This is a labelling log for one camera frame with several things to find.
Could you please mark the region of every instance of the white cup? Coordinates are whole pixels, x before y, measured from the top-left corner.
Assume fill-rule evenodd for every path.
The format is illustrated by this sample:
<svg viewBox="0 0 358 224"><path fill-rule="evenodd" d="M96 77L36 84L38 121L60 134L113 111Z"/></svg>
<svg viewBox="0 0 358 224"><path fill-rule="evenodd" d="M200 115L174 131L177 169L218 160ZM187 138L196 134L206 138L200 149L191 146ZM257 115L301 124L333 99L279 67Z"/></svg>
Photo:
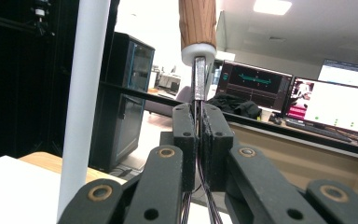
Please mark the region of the white cup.
<svg viewBox="0 0 358 224"><path fill-rule="evenodd" d="M268 109L262 109L261 110L261 121L264 122L269 122L269 117L272 114L272 110L268 110Z"/></svg>

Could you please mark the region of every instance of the ceiling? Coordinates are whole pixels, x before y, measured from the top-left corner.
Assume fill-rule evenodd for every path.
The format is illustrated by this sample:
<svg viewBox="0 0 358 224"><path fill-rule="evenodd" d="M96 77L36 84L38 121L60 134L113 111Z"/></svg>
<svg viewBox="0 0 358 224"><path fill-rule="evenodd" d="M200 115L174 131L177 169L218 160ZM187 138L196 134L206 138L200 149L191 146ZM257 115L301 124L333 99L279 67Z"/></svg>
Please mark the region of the ceiling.
<svg viewBox="0 0 358 224"><path fill-rule="evenodd" d="M253 12L255 0L220 0L217 45L320 65L358 64L358 0L292 0L284 16Z"/></svg>

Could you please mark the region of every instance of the wooden handle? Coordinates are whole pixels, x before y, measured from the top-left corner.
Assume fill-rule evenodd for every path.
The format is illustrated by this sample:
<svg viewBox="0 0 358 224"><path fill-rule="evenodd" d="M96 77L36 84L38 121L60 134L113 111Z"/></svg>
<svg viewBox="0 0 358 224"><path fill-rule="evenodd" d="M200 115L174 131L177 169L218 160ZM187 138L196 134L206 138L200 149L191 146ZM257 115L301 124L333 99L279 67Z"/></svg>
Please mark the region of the wooden handle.
<svg viewBox="0 0 358 224"><path fill-rule="evenodd" d="M200 43L216 49L215 0L179 0L179 15L182 49Z"/></svg>

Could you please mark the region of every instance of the green waveform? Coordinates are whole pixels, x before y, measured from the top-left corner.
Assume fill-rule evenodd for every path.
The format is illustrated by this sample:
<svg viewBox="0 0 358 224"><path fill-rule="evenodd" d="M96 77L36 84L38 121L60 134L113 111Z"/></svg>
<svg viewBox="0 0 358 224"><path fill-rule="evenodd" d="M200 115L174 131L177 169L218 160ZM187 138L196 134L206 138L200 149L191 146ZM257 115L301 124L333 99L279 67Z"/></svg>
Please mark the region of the green waveform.
<svg viewBox="0 0 358 224"><path fill-rule="evenodd" d="M244 74L240 74L240 77L243 78L244 80L249 80L249 81L255 81L255 82L259 82L259 83L263 83L263 84L271 84L271 80L264 80L258 77L247 77Z"/></svg>

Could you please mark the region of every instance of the monitor screen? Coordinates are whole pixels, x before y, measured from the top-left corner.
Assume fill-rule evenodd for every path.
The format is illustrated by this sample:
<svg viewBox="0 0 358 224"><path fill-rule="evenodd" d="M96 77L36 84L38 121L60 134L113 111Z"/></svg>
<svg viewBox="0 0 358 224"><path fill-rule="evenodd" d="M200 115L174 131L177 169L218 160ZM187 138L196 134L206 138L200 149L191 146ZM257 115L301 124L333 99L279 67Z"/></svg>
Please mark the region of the monitor screen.
<svg viewBox="0 0 358 224"><path fill-rule="evenodd" d="M358 133L358 87L297 77L286 116Z"/></svg>
<svg viewBox="0 0 358 224"><path fill-rule="evenodd" d="M292 78L289 74L224 61L216 93L235 95L282 113Z"/></svg>
<svg viewBox="0 0 358 224"><path fill-rule="evenodd" d="M358 64L326 59L318 80L358 86Z"/></svg>

